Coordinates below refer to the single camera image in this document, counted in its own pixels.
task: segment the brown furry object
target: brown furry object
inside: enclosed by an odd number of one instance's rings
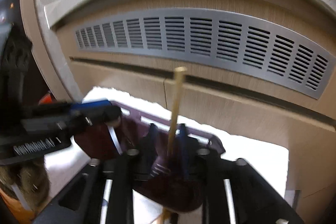
[[[11,185],[16,183],[29,207],[35,211],[47,199],[50,182],[44,167],[44,158],[0,166],[0,187],[10,197],[17,199]]]

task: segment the cabinet door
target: cabinet door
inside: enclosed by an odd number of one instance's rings
[[[167,107],[163,78],[83,62],[71,62],[70,69],[83,95],[94,86],[115,88]]]
[[[172,80],[165,80],[165,91],[171,110]],[[286,147],[287,189],[301,190],[300,199],[336,180],[336,134],[328,124],[253,99],[191,84],[184,85],[179,113],[233,135]],[[300,214],[305,218],[303,207]]]

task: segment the metal vent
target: metal vent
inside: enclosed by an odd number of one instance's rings
[[[184,52],[184,17],[165,17],[167,50]]]
[[[210,56],[212,19],[190,18],[190,53]]]
[[[132,48],[143,48],[139,19],[127,19],[127,29]]]
[[[162,50],[162,39],[161,39],[161,29],[160,20],[158,17],[147,17],[143,19],[143,24],[145,27],[147,48]]]
[[[118,47],[127,48],[127,40],[126,34],[124,29],[124,23],[122,21],[115,21],[113,22],[115,38],[117,40]]]
[[[221,10],[163,8],[101,18],[74,29],[82,51],[177,59],[258,77],[313,98],[328,84],[335,57],[272,22]]]

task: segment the wooden handle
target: wooden handle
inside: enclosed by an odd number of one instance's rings
[[[170,129],[168,132],[168,146],[167,146],[168,156],[171,156],[173,152],[173,142],[176,132],[177,116],[179,115],[180,101],[183,92],[182,85],[185,79],[186,71],[187,68],[185,67],[176,68],[174,71],[175,88],[174,88],[173,109],[171,112],[171,119],[170,119]]]

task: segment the air vent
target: air vent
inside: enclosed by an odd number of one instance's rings
[[[88,38],[86,36],[85,29],[81,29],[81,36],[82,36],[82,40],[83,40],[83,43],[84,43],[84,47],[90,47]]]
[[[139,19],[127,19],[127,29],[132,48],[143,48]]]
[[[122,21],[113,22],[115,38],[117,39],[118,47],[127,48],[127,40],[124,29],[124,23]]]
[[[107,47],[115,47],[113,35],[111,31],[111,25],[109,23],[104,23],[102,27],[103,27],[103,32],[104,32]]]
[[[270,32],[249,26],[243,64],[261,69],[265,61]]]
[[[313,51],[303,45],[299,45],[294,64],[289,73],[289,79],[298,83],[302,83],[307,75],[310,66]]]
[[[284,76],[292,55],[294,41],[276,35],[267,71]]]
[[[80,48],[84,48],[84,44],[82,42],[82,38],[81,35],[79,33],[79,31],[76,31],[76,38],[77,38],[77,42]]]
[[[319,98],[336,58],[272,22],[222,10],[162,8],[112,15],[77,26],[80,51],[118,52],[193,62],[251,75]]]
[[[322,77],[327,69],[327,65],[328,60],[321,55],[317,55],[313,69],[308,77],[306,87],[312,90],[316,90],[319,87]]]
[[[158,17],[143,19],[148,49],[162,50],[160,20]]]
[[[93,26],[94,35],[96,36],[98,47],[105,47],[103,36],[101,35],[101,30],[99,25]]]
[[[184,17],[165,17],[167,50],[184,52]]]
[[[210,56],[212,19],[190,18],[190,53]]]
[[[90,46],[92,48],[95,48],[96,47],[96,42],[95,42],[95,38],[93,36],[92,29],[91,28],[86,28],[86,33],[87,33],[87,36],[89,38]]]
[[[242,31],[240,23],[219,20],[216,57],[237,62],[240,37]]]

